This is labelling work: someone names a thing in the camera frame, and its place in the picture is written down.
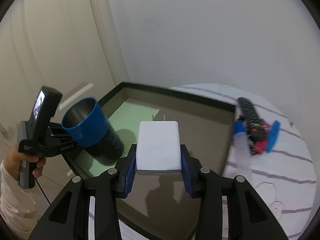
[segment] blue cup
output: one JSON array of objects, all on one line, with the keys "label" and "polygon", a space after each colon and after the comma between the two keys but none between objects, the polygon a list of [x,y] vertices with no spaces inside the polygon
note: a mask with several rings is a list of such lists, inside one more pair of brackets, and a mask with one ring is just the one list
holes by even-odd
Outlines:
[{"label": "blue cup", "polygon": [[118,160],[124,146],[95,98],[84,98],[64,115],[62,128],[94,158],[105,163]]}]

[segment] display screen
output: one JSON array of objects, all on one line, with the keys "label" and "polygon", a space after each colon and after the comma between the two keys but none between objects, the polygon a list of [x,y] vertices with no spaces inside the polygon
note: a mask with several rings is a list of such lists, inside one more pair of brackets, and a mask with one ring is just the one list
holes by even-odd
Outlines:
[{"label": "display screen", "polygon": [[39,96],[37,98],[37,101],[35,103],[35,106],[33,107],[33,116],[34,116],[35,120],[37,120],[37,118],[38,118],[43,101],[44,101],[44,93],[41,90],[39,93]]}]

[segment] gray stripe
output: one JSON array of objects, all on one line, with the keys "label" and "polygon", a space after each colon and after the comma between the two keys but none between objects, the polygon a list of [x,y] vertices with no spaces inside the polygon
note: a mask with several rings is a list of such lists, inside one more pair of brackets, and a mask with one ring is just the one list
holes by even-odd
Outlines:
[{"label": "gray stripe", "polygon": [[291,153],[289,153],[289,152],[278,151],[278,150],[272,150],[271,152],[272,152],[272,153],[282,153],[282,154],[287,155],[287,156],[292,157],[292,158],[296,158],[296,159],[299,159],[299,160],[303,160],[303,161],[307,161],[307,162],[313,163],[313,161],[310,160],[310,159],[308,159],[308,158],[301,157],[301,156],[299,156],[299,155],[294,155],[294,154],[291,154]]},{"label": "gray stripe", "polygon": [[94,215],[91,212],[89,212],[89,217],[91,217],[94,220]]},{"label": "gray stripe", "polygon": [[295,134],[295,133],[293,133],[293,132],[290,132],[290,131],[288,131],[288,130],[285,130],[285,129],[283,129],[283,128],[280,128],[280,131],[282,131],[282,132],[286,132],[286,133],[288,133],[288,134],[291,134],[291,135],[293,135],[293,136],[295,136],[295,137],[297,137],[297,138],[299,138],[299,139],[303,140],[303,139],[301,138],[301,136],[300,136],[300,135]]},{"label": "gray stripe", "polygon": [[282,214],[292,214],[292,213],[298,213],[298,212],[305,212],[312,210],[312,207],[310,208],[299,208],[299,209],[284,209],[282,211]]},{"label": "gray stripe", "polygon": [[294,235],[288,236],[288,238],[293,238],[293,237],[295,237],[295,236],[299,236],[299,235],[301,235],[301,234],[302,234],[302,232],[300,232],[300,233],[296,233],[296,234],[294,234]]},{"label": "gray stripe", "polygon": [[[227,161],[227,165],[230,165],[231,167],[236,168],[236,164],[235,164],[235,163],[232,163],[232,162]],[[317,183],[315,180],[297,180],[297,179],[291,179],[291,178],[288,178],[288,177],[286,177],[286,176],[269,174],[269,173],[266,173],[266,172],[264,172],[264,171],[252,170],[252,173],[258,174],[258,175],[261,175],[261,176],[265,176],[265,177],[268,177],[268,178],[270,178],[270,179],[283,179],[283,180],[286,180],[286,181],[289,181],[289,182],[293,182],[293,183],[297,183],[297,184],[316,184],[316,183]]]},{"label": "gray stripe", "polygon": [[[227,200],[222,199],[223,205],[228,205]],[[299,208],[299,209],[284,209],[282,210],[282,214],[292,214],[292,213],[299,213],[299,212],[306,212],[312,210],[312,207],[309,208]]]},{"label": "gray stripe", "polygon": [[[226,98],[229,98],[229,99],[231,99],[231,100],[235,100],[235,101],[237,102],[237,98],[234,98],[234,97],[225,95],[225,94],[220,93],[220,92],[216,92],[216,91],[213,91],[213,90],[209,90],[209,89],[197,88],[197,87],[188,87],[188,86],[180,86],[180,88],[187,88],[187,89],[194,89],[194,90],[204,91],[204,92],[208,92],[208,93],[210,93],[210,94],[214,94],[214,95],[226,97]],[[257,105],[257,104],[254,104],[254,103],[252,103],[252,104],[253,104],[254,106],[256,106],[256,107],[259,107],[259,108],[264,109],[264,110],[266,110],[266,111],[268,111],[268,112],[271,112],[271,113],[273,113],[273,114],[276,114],[276,115],[279,115],[279,116],[281,116],[281,117],[284,117],[284,118],[288,119],[288,117],[286,117],[284,114],[278,113],[278,112],[276,112],[276,111],[274,111],[274,110],[272,110],[272,109],[270,109],[270,108],[267,108],[267,107],[261,106],[261,105]]]}]

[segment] metal screw head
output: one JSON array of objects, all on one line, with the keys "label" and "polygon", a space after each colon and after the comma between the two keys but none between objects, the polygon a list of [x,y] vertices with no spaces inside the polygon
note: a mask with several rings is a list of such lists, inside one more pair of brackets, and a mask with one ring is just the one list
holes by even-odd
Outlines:
[{"label": "metal screw head", "polygon": [[79,182],[79,181],[81,181],[81,177],[80,177],[80,176],[74,176],[74,177],[72,178],[72,182],[74,182],[74,183],[77,183],[77,182]]},{"label": "metal screw head", "polygon": [[207,167],[202,167],[201,169],[200,169],[200,171],[202,172],[202,173],[209,173],[210,172],[210,169],[209,168],[207,168]]},{"label": "metal screw head", "polygon": [[108,170],[108,173],[109,173],[110,175],[116,174],[116,173],[117,173],[117,169],[116,169],[116,168],[110,168],[110,169]]},{"label": "metal screw head", "polygon": [[237,180],[238,182],[241,182],[241,183],[245,181],[245,179],[244,179],[243,176],[237,176],[237,177],[236,177],[236,180]]}]

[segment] human hand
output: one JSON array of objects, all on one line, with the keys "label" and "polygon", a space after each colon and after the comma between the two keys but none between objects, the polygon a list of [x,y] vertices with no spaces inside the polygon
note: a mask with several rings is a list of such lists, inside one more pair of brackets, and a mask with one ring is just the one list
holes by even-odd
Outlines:
[{"label": "human hand", "polygon": [[36,168],[32,174],[36,178],[42,176],[43,167],[46,163],[45,157],[39,158],[39,156],[19,153],[16,144],[9,150],[9,153],[3,161],[3,165],[12,177],[19,180],[21,161],[36,163]]}]

